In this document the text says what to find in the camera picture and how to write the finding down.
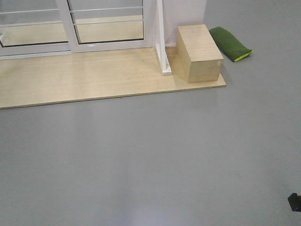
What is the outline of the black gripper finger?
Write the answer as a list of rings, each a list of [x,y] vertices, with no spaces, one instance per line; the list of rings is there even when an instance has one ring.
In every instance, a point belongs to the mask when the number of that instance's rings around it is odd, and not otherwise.
[[[288,197],[289,205],[292,211],[301,211],[301,196],[297,193],[292,193]]]

